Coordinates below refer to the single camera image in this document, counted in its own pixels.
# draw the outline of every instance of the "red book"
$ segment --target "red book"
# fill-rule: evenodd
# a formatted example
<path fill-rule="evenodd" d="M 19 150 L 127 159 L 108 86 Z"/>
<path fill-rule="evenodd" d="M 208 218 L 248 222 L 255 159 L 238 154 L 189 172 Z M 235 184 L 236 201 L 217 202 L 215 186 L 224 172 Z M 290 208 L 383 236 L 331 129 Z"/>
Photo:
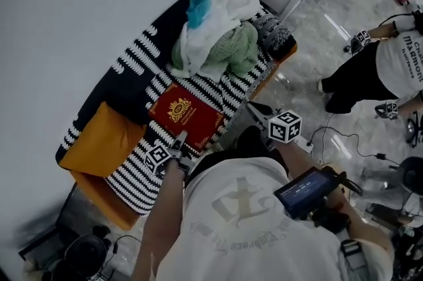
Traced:
<path fill-rule="evenodd" d="M 186 143 L 196 151 L 204 149 L 223 123 L 222 113 L 176 83 L 167 87 L 148 113 L 175 137 L 186 130 Z"/>

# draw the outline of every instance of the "printed text on t-shirt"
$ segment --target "printed text on t-shirt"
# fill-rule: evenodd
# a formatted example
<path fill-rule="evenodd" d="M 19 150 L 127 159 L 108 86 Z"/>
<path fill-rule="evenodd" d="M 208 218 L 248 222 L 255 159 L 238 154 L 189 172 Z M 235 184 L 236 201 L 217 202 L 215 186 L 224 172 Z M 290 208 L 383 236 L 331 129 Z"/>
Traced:
<path fill-rule="evenodd" d="M 419 82 L 423 81 L 422 68 L 420 67 L 423 63 L 423 54 L 420 51 L 420 44 L 418 42 L 412 43 L 411 37 L 404 36 L 404 42 L 406 43 L 406 48 L 403 48 L 403 56 L 408 65 L 408 70 L 410 71 L 411 79 L 414 79 L 417 76 Z"/>

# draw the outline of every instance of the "black and white striped blanket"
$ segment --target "black and white striped blanket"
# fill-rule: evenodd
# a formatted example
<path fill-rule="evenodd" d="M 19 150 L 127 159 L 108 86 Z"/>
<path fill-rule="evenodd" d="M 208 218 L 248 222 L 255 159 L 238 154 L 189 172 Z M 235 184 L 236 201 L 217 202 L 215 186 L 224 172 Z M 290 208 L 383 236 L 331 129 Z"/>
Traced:
<path fill-rule="evenodd" d="M 189 0 L 180 0 L 178 3 L 181 1 L 184 1 L 184 4 L 189 2 Z M 261 8 L 253 20 L 265 14 L 268 14 L 268 11 Z M 217 84 L 210 79 L 198 76 L 189 79 L 173 77 L 170 74 L 170 50 L 185 20 L 182 18 L 179 29 L 178 25 L 173 26 L 174 30 L 172 30 L 169 21 L 160 20 L 161 18 L 134 40 L 133 44 L 116 60 L 98 83 L 69 128 L 56 154 L 56 161 L 60 162 L 102 101 L 106 100 L 112 108 L 126 116 L 135 107 L 137 114 L 128 117 L 139 124 L 148 123 L 147 132 L 125 162 L 106 178 L 106 181 L 126 204 L 141 215 L 149 213 L 161 185 L 161 179 L 153 176 L 143 164 L 145 153 L 159 143 L 169 146 L 174 140 L 167 131 L 147 115 L 148 109 L 165 89 L 172 82 L 176 82 L 200 100 L 223 113 L 224 126 L 221 126 L 213 135 L 207 144 L 207 148 L 209 148 L 218 141 L 230 127 L 237 114 L 242 111 L 246 102 L 245 98 L 254 93 L 256 87 L 269 76 L 276 66 L 269 54 L 258 47 L 258 63 L 244 78 L 225 72 Z M 166 46 L 169 45 L 169 42 L 163 42 L 169 38 L 173 41 L 170 48 Z M 286 38 L 291 38 L 288 30 L 286 30 Z M 143 87 L 145 89 L 140 92 L 140 85 L 145 80 L 148 80 Z M 119 100 L 121 98 L 119 96 L 119 99 L 116 100 L 116 95 L 124 95 L 124 98 Z M 137 99 L 135 104 L 128 104 L 129 100 L 135 101 L 135 99 Z M 193 158 L 200 156 L 200 153 L 192 148 L 188 147 L 188 150 Z"/>

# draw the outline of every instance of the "controller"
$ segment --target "controller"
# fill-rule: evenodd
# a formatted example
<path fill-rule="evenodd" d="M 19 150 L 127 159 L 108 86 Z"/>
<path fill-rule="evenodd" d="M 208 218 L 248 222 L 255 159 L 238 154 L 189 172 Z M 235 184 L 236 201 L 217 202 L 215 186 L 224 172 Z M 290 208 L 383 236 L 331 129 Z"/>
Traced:
<path fill-rule="evenodd" d="M 187 135 L 187 131 L 182 131 L 169 148 L 159 144 L 145 154 L 144 165 L 150 169 L 152 175 L 163 178 L 167 168 L 166 162 L 173 158 L 179 162 L 179 169 L 184 171 L 186 176 L 188 176 L 194 163 L 191 161 L 190 157 L 184 155 L 182 152 L 182 147 L 185 144 Z"/>
<path fill-rule="evenodd" d="M 344 48 L 344 52 L 351 52 L 354 56 L 363 50 L 363 48 L 365 48 L 370 42 L 371 38 L 369 33 L 366 30 L 362 30 L 360 33 L 352 37 L 350 45 Z"/>
<path fill-rule="evenodd" d="M 248 101 L 247 111 L 262 131 L 262 142 L 269 151 L 274 149 L 274 141 L 294 141 L 307 153 L 313 150 L 313 144 L 301 136 L 302 118 L 292 110 L 280 114 L 280 110 L 266 104 Z"/>
<path fill-rule="evenodd" d="M 377 118 L 396 120 L 398 118 L 398 105 L 395 102 L 385 102 L 375 107 Z"/>

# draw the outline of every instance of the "sofa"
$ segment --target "sofa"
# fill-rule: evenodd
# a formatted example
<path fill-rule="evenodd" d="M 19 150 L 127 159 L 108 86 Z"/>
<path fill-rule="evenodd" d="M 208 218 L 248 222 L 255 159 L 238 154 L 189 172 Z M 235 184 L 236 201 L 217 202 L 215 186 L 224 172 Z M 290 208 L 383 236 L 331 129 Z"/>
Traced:
<path fill-rule="evenodd" d="M 189 2 L 178 0 L 124 50 L 88 96 L 56 153 L 58 165 L 123 230 L 149 213 L 160 188 L 161 179 L 151 174 L 143 158 L 152 146 L 169 145 L 174 139 L 147 113 L 166 87 L 177 82 L 224 115 L 224 124 L 206 146 L 210 148 L 231 127 L 247 99 L 253 99 L 297 50 L 283 27 L 277 48 L 258 45 L 258 63 L 246 77 L 225 73 L 219 83 L 175 78 L 170 74 L 171 51 L 186 22 Z M 253 20 L 264 15 L 269 12 L 261 7 Z M 192 149 L 189 154 L 193 160 L 202 155 Z"/>

